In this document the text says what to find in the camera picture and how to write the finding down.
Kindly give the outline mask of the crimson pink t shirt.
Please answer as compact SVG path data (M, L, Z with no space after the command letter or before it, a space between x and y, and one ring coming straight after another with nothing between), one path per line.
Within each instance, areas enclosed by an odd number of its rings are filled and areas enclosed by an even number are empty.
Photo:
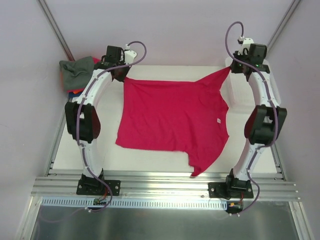
M138 80L123 84L116 144L123 148L184 152L192 176L205 172L229 139L229 107L221 88L226 67L197 81Z

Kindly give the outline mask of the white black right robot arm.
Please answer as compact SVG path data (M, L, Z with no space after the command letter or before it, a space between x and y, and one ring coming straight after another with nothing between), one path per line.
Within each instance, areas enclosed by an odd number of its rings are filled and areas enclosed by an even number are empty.
M226 177L224 193L228 197L253 197L251 172L265 150L272 146L281 132L287 109L280 107L273 93L271 71L264 64L267 46L254 43L251 38L239 40L240 49L232 55L230 70L244 74L252 93L255 107L244 126L246 139L236 165Z

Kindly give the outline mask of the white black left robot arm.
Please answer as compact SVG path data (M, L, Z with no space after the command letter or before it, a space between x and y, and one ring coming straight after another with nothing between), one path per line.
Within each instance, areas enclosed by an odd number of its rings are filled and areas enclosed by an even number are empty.
M130 69L127 65L132 64L136 56L128 44L125 48L107 46L106 54L94 65L91 79L81 95L65 104L67 131L76 141L83 161L78 184L80 190L90 190L93 194L104 191L104 173L97 144L101 123L96 108L103 91L114 79L124 79Z

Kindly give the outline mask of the white plastic mesh basket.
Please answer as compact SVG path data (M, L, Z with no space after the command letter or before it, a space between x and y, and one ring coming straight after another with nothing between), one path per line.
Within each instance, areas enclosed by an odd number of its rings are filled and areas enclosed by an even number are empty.
M232 58L225 59L225 66L228 67L232 63ZM270 73L270 84L275 100L281 104L281 97L275 81L274 75ZM226 87L228 92L228 106L241 112L250 112L255 107L253 91L242 73L230 73L226 79Z

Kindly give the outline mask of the folded red t shirt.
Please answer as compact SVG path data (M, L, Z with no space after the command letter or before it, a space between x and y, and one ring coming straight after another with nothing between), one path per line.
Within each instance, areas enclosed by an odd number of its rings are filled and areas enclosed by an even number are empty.
M101 61L99 58L95 58L95 57L93 57L92 59L94 64L97 64Z

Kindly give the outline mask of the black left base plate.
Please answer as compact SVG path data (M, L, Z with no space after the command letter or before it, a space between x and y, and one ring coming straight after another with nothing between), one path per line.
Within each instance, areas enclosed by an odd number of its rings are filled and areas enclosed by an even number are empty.
M121 181L106 179L104 182L111 189L113 196L120 195ZM107 190L107 194L110 195L110 190L100 181L94 178L80 179L78 181L76 194L80 196L103 196Z

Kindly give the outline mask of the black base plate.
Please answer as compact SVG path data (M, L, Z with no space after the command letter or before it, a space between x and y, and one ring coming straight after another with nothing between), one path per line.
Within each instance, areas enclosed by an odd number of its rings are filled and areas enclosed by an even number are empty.
M251 183L244 189L228 187L225 182L209 182L208 194L210 198L220 198L225 200L235 199L253 199L254 193Z
M106 179L104 182L111 189L113 196L120 195L121 181ZM110 195L110 190L100 181L94 178L80 179L78 181L76 194L80 196L103 196L107 190L107 194Z

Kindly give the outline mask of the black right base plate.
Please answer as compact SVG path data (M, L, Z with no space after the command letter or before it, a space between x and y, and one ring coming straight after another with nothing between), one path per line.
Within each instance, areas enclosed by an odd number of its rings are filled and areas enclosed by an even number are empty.
M254 193L251 183L244 189L228 187L225 182L209 182L208 194L210 198L220 198L225 200L235 199L253 199Z

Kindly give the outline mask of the aluminium frame rail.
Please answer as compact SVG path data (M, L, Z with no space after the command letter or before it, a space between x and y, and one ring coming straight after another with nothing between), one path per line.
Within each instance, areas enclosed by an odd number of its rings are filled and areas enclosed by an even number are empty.
M120 181L120 197L129 199L187 199L209 198L209 183L224 182L226 173L203 173L192 178L186 172L145 172L106 170L106 179ZM32 196L74 197L80 170L49 171L35 179ZM260 201L300 202L302 196L293 181L286 181L281 173L254 173L253 180L260 189Z

